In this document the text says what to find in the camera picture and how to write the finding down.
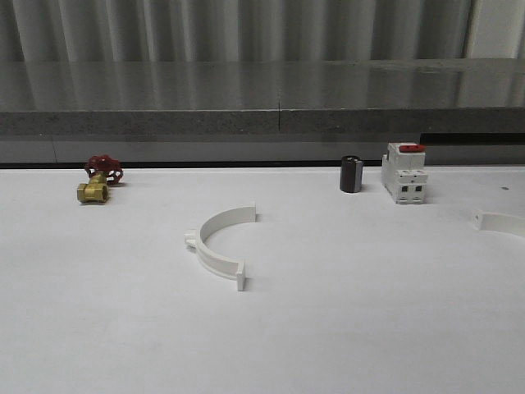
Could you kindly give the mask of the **white circuit breaker red switch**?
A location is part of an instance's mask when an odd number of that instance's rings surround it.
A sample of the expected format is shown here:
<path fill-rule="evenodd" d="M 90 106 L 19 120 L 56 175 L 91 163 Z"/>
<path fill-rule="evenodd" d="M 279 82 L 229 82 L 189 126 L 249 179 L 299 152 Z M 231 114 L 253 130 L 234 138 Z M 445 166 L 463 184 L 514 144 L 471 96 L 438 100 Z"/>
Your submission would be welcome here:
<path fill-rule="evenodd" d="M 389 143 L 382 156 L 381 182 L 396 204 L 422 204 L 428 175 L 426 146 L 414 142 Z"/>

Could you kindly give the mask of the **white half pipe clamp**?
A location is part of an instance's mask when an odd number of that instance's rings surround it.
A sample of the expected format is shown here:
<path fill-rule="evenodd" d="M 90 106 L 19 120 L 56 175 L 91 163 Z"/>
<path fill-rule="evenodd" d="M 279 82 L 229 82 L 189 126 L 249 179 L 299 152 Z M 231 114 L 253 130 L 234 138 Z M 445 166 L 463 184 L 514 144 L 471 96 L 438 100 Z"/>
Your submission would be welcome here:
<path fill-rule="evenodd" d="M 193 248 L 199 262 L 211 273 L 232 280 L 236 283 L 237 291 L 244 290 L 245 262 L 233 259 L 208 248 L 208 238 L 223 228 L 236 224 L 256 222 L 256 205 L 245 205 L 227 209 L 211 216 L 198 229 L 191 229 L 185 233 L 185 244 Z"/>
<path fill-rule="evenodd" d="M 475 227 L 480 231 L 497 231 L 514 236 L 525 236 L 525 220 L 519 216 L 478 211 L 474 214 L 473 221 Z"/>

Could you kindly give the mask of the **dark cylindrical capacitor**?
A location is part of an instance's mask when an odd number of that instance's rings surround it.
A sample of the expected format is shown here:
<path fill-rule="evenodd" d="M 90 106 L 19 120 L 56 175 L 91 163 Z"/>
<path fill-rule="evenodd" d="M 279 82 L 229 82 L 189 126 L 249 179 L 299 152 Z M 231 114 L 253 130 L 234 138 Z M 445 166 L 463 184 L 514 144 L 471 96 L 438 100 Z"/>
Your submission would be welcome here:
<path fill-rule="evenodd" d="M 345 193 L 358 193 L 362 188 L 363 160 L 348 155 L 341 159 L 340 190 Z"/>

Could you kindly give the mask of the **brass valve with red handwheel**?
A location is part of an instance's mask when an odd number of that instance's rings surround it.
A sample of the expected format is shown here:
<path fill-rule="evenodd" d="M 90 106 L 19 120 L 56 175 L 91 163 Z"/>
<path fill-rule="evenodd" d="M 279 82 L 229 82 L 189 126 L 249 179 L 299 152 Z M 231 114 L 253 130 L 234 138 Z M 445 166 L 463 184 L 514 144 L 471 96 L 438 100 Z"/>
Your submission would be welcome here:
<path fill-rule="evenodd" d="M 121 163 L 104 154 L 92 156 L 84 165 L 89 182 L 77 187 L 77 200 L 81 203 L 105 203 L 109 197 L 109 186 L 115 186 L 123 177 Z"/>

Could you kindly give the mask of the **grey stone counter ledge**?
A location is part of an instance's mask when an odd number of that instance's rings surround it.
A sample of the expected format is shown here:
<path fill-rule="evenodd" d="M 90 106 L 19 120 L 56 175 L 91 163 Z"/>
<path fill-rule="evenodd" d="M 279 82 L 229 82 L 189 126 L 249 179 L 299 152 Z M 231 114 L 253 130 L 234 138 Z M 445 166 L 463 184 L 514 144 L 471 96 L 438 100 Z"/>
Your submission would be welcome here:
<path fill-rule="evenodd" d="M 521 60 L 4 62 L 3 166 L 524 161 Z"/>

